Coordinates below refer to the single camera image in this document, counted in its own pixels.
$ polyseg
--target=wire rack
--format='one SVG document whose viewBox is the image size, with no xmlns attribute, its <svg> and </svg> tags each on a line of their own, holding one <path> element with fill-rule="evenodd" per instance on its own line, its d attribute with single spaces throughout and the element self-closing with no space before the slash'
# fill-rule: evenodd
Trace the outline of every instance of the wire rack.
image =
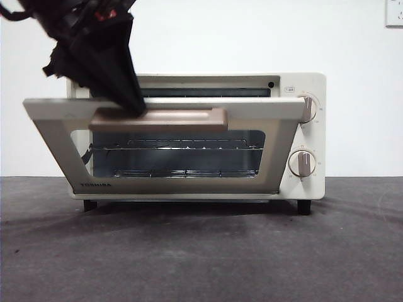
<svg viewBox="0 0 403 302">
<path fill-rule="evenodd" d="M 125 170 L 115 171 L 115 177 L 123 178 L 254 178 L 258 170 L 237 170 L 237 171 L 203 171 L 203 170 Z"/>
<path fill-rule="evenodd" d="M 92 146 L 90 151 L 119 150 L 243 150 L 262 151 L 247 140 L 129 140 L 125 145 Z"/>
</svg>

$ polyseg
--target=temperature knob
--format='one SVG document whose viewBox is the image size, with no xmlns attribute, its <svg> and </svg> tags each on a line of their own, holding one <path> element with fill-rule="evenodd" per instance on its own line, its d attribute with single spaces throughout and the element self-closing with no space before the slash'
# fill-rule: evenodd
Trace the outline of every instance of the temperature knob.
<svg viewBox="0 0 403 302">
<path fill-rule="evenodd" d="M 291 172 L 299 177 L 308 177 L 315 171 L 315 157 L 308 151 L 297 151 L 288 161 Z"/>
<path fill-rule="evenodd" d="M 301 96 L 305 99 L 304 115 L 302 116 L 301 122 L 308 123 L 315 118 L 316 115 L 316 102 L 312 96 Z"/>
</svg>

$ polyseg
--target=oven foot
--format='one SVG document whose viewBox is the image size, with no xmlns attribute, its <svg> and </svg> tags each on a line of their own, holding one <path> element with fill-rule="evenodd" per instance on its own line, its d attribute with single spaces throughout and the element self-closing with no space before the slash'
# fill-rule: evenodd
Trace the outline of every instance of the oven foot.
<svg viewBox="0 0 403 302">
<path fill-rule="evenodd" d="M 96 201 L 84 200 L 84 212 L 96 209 L 97 205 Z"/>
<path fill-rule="evenodd" d="M 311 200 L 298 200 L 298 214 L 299 215 L 310 215 L 310 204 Z"/>
</svg>

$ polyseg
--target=wall socket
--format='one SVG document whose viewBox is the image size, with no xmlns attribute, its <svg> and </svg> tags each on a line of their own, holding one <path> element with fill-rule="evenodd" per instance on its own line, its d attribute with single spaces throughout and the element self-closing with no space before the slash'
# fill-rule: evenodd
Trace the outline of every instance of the wall socket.
<svg viewBox="0 0 403 302">
<path fill-rule="evenodd" d="M 403 27 L 403 0 L 386 0 L 386 27 Z"/>
</svg>

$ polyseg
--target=toaster oven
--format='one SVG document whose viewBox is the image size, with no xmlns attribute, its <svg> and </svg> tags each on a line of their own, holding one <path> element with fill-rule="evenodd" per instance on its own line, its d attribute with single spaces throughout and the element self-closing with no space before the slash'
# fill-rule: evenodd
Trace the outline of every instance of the toaster oven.
<svg viewBox="0 0 403 302">
<path fill-rule="evenodd" d="M 68 82 L 26 111 L 84 209 L 97 201 L 296 199 L 325 193 L 326 78 L 318 73 L 140 75 L 133 118 Z"/>
</svg>

